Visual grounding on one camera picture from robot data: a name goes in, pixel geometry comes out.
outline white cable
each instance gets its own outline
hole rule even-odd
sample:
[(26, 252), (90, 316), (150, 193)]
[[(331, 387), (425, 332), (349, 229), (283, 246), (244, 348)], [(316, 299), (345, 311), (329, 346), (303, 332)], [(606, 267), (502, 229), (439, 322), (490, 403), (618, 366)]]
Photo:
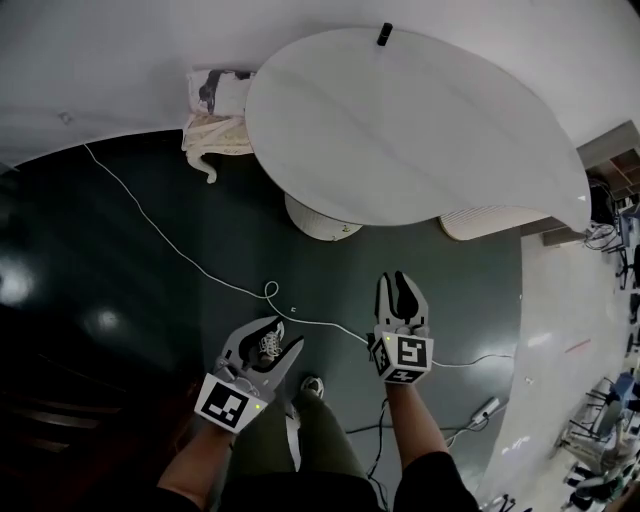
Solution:
[[(493, 418), (496, 414), (498, 414), (499, 412), (504, 411), (504, 410), (507, 408), (507, 405), (508, 405), (508, 404), (509, 404), (509, 402), (507, 402), (506, 404), (504, 404), (502, 407), (498, 407), (495, 411), (493, 411), (493, 413), (491, 413), (491, 415), (486, 419), (486, 421), (488, 422), (488, 421), (489, 421), (491, 418)], [(458, 436), (459, 436), (459, 435), (461, 435), (461, 434), (464, 434), (465, 432), (480, 432), (481, 430), (483, 430), (483, 429), (484, 429), (484, 426), (483, 426), (483, 425), (480, 425), (480, 428), (479, 428), (479, 429), (471, 428), (471, 427), (473, 427), (474, 425), (475, 425), (475, 422), (471, 421), (471, 422), (469, 422), (469, 424), (468, 424), (465, 428), (462, 428), (462, 429), (458, 430), (458, 432), (456, 432), (456, 433), (455, 433), (455, 434), (453, 434), (452, 436), (447, 437), (447, 438), (445, 439), (445, 442), (447, 443), (447, 447), (448, 447), (448, 448), (451, 448), (451, 447), (455, 444), (456, 439), (458, 439)]]
[(470, 363), (464, 363), (464, 364), (443, 364), (443, 363), (438, 363), (434, 360), (432, 360), (431, 362), (435, 366), (439, 366), (440, 368), (466, 368), (467, 366), (473, 366), (474, 364), (479, 363), (480, 361), (482, 361), (483, 359), (487, 359), (488, 357), (501, 357), (503, 359), (513, 359), (513, 356), (510, 356), (507, 354), (487, 354), (485, 356), (479, 357), (475, 361), (472, 361)]
[[(349, 329), (342, 327), (339, 324), (333, 323), (333, 322), (319, 322), (319, 321), (312, 321), (312, 320), (301, 320), (299, 318), (293, 318), (290, 316), (285, 315), (284, 313), (282, 313), (277, 307), (274, 306), (273, 302), (271, 302), (271, 299), (273, 297), (275, 297), (276, 295), (278, 295), (278, 292), (280, 291), (280, 285), (276, 282), (276, 281), (269, 281), (267, 284), (264, 285), (264, 295), (258, 295), (257, 293), (253, 293), (250, 290), (247, 290), (245, 288), (241, 288), (239, 286), (235, 286), (233, 284), (227, 283), (226, 281), (223, 281), (222, 279), (219, 279), (215, 276), (212, 276), (211, 274), (209, 274), (209, 272), (207, 272), (205, 269), (203, 269), (198, 263), (196, 263), (195, 261), (193, 261), (191, 258), (189, 258), (189, 256), (187, 256), (185, 253), (183, 253), (180, 249), (178, 249), (174, 243), (169, 240), (169, 238), (167, 238), (167, 236), (162, 232), (162, 230), (155, 224), (155, 222), (153, 222), (149, 216), (145, 213), (145, 211), (142, 209), (142, 205), (140, 204), (140, 201), (138, 201), (138, 199), (136, 198), (136, 196), (133, 195), (133, 193), (131, 192), (131, 190), (129, 190), (129, 188), (124, 184), (124, 182), (118, 178), (118, 176), (116, 176), (113, 172), (111, 172), (109, 170), (109, 168), (104, 165), (101, 164), (98, 159), (95, 157), (95, 155), (93, 154), (93, 151), (91, 151), (91, 149), (89, 149), (89, 146), (87, 146), (86, 144), (83, 144), (83, 146), (85, 148), (87, 148), (87, 151), (89, 152), (89, 154), (91, 155), (91, 158), (93, 159), (93, 161), (98, 164), (100, 167), (102, 167), (105, 171), (107, 171), (118, 183), (120, 183), (120, 185), (122, 186), (122, 188), (124, 188), (125, 192), (127, 194), (129, 194), (129, 197), (131, 197), (131, 199), (133, 199), (133, 201), (136, 203), (136, 206), (138, 207), (138, 210), (140, 210), (140, 213), (142, 214), (142, 216), (146, 219), (146, 221), (151, 224), (153, 226), (153, 228), (158, 232), (158, 234), (164, 239), (165, 242), (167, 242), (169, 244), (169, 246), (178, 253), (179, 256), (182, 256), (185, 260), (187, 260), (189, 263), (191, 263), (194, 267), (196, 267), (200, 272), (202, 272), (202, 274), (207, 277), (208, 279), (211, 279), (212, 281), (215, 281), (216, 283), (219, 283), (223, 286), (226, 286), (228, 288), (231, 288), (232, 290), (236, 290), (238, 292), (242, 292), (242, 293), (246, 293), (247, 295), (251, 295), (252, 297), (255, 297), (256, 299), (261, 299), (261, 300), (266, 300), (269, 303), (269, 306), (271, 306), (271, 309), (273, 309), (276, 313), (278, 313), (281, 317), (286, 318), (287, 320), (291, 321), (291, 322), (295, 322), (298, 324), (306, 324), (306, 325), (324, 325), (326, 327), (335, 327), (336, 329), (340, 329), (342, 332), (344, 332), (345, 334), (348, 334), (349, 336), (352, 336), (354, 338), (356, 338), (357, 340), (361, 341), (362, 343), (368, 345), (367, 340), (365, 340), (362, 336), (358, 336), (357, 334), (351, 332)], [(269, 293), (269, 287), (271, 285), (274, 285), (276, 287), (276, 289), (273, 291), (273, 293)], [(467, 364), (441, 364), (441, 363), (437, 363), (436, 361), (432, 361), (434, 365), (436, 366), (440, 366), (442, 368), (464, 368), (467, 366), (473, 366), (476, 363), (479, 363), (480, 361), (482, 361), (483, 359), (486, 359), (487, 357), (505, 357), (505, 358), (511, 358), (513, 359), (513, 356), (508, 356), (508, 355), (499, 355), (499, 354), (487, 354), (486, 356), (482, 356), (479, 359), (476, 359), (475, 361), (473, 361), (472, 363), (467, 363)]]

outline forearm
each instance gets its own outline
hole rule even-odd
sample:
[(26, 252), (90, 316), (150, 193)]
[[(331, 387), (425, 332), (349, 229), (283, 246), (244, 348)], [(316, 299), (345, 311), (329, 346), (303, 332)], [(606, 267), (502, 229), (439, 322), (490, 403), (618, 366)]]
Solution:
[(640, 484), (634, 482), (624, 496), (614, 500), (604, 512), (632, 512), (640, 506)]
[(158, 487), (181, 494), (204, 509), (232, 440), (231, 432), (207, 422), (167, 466)]
[(387, 384), (389, 411), (402, 469), (433, 452), (448, 453), (447, 443), (415, 386)]

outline white round table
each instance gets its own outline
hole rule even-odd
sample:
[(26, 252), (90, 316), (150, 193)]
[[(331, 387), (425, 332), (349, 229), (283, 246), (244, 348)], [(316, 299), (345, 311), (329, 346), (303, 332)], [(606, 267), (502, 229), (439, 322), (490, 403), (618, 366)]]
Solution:
[(305, 215), (339, 230), (494, 205), (587, 227), (584, 168), (540, 98), (448, 43), (394, 30), (382, 47), (378, 34), (301, 39), (253, 79), (249, 139), (267, 174), (309, 209), (287, 205), (299, 227)]

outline white sneaker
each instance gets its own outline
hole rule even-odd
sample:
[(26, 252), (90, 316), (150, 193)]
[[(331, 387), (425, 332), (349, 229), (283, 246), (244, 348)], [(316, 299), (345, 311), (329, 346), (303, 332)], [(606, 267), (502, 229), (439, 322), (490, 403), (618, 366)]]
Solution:
[(300, 385), (300, 390), (308, 389), (318, 398), (322, 398), (324, 396), (324, 384), (322, 383), (322, 379), (320, 377), (314, 377), (310, 375), (306, 379), (302, 381)]
[(268, 332), (260, 340), (258, 346), (258, 357), (260, 361), (264, 363), (271, 363), (273, 360), (282, 353), (282, 338), (284, 338), (284, 324), (278, 322), (278, 327), (275, 331)]

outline glossy floor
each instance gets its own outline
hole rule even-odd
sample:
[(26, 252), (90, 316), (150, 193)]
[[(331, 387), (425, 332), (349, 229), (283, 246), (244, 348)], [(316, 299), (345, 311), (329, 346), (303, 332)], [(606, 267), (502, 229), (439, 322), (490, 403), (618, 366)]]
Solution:
[(631, 328), (618, 265), (617, 255), (582, 245), (522, 239), (521, 341), (510, 404), (476, 492), (480, 505), (504, 493), (518, 498), (517, 510), (559, 510), (566, 501), (562, 479), (574, 459), (554, 444), (585, 391), (619, 374)]
[[(253, 292), (275, 280), (280, 293), (274, 303), (285, 314), (337, 322), (364, 335), (376, 322), (378, 279), (402, 270), (429, 303), (437, 361), (514, 353), (522, 291), (517, 230), (458, 243), (433, 220), (367, 226), (339, 243), (322, 243), (291, 223), (282, 191), (254, 156), (222, 159), (219, 179), (209, 186), (186, 162), (180, 140), (181, 133), (148, 134), (91, 147), (172, 242), (209, 272)], [(175, 254), (85, 148), (49, 155), (1, 178), (0, 214), (5, 204), (8, 214), (0, 215), (0, 304), (55, 315), (81, 331), (84, 347), (163, 375), (201, 375), (229, 333), (272, 314), (264, 300), (205, 279)], [(286, 324), (285, 340), (304, 335), (305, 348), (283, 395), (293, 396), (307, 374), (319, 375), (346, 430), (375, 424), (384, 387), (365, 345), (337, 329)], [(57, 352), (60, 345), (48, 347)], [(102, 368), (102, 361), (94, 357), (90, 364), (85, 357), (81, 367), (87, 373), (99, 366), (119, 380), (120, 372)], [(494, 358), (471, 368), (436, 368), (418, 390), (437, 421), (455, 430), (491, 397), (506, 399), (512, 377), (513, 361)], [(496, 416), (454, 446), (470, 489), (478, 487), (501, 422)], [(369, 467), (380, 443), (377, 430), (350, 438)], [(386, 429), (383, 439), (375, 476), (392, 499), (401, 466), (393, 432)]]

